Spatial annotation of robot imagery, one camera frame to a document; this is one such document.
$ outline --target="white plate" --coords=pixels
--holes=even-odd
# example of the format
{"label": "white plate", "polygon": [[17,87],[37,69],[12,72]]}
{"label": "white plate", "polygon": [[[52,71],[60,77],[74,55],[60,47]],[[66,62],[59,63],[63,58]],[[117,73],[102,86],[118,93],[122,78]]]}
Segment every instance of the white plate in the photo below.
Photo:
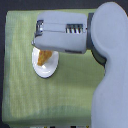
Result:
{"label": "white plate", "polygon": [[59,53],[53,51],[52,56],[48,59],[48,61],[42,65],[38,66],[38,57],[39,57],[39,49],[33,48],[32,52],[32,64],[35,72],[43,78],[50,77],[56,70],[59,60]]}

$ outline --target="food item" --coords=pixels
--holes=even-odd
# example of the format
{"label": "food item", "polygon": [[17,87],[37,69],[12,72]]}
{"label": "food item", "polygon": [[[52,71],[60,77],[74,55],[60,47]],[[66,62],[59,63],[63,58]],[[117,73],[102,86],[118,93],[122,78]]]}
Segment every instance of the food item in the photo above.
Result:
{"label": "food item", "polygon": [[52,51],[40,50],[37,65],[42,66],[51,56],[52,56]]}

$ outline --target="gray robot arm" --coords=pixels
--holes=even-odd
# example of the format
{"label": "gray robot arm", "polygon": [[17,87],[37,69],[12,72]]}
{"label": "gray robot arm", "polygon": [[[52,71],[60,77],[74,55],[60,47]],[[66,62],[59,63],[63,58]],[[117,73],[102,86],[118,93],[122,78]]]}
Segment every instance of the gray robot arm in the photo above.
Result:
{"label": "gray robot arm", "polygon": [[46,11],[37,18],[32,44],[42,50],[85,53],[87,17],[80,13]]}
{"label": "gray robot arm", "polygon": [[[85,53],[87,18],[83,14],[45,12],[38,16],[32,44],[42,50]],[[91,39],[107,59],[105,77],[94,92],[92,128],[128,128],[128,18],[116,3],[101,5],[91,21]]]}

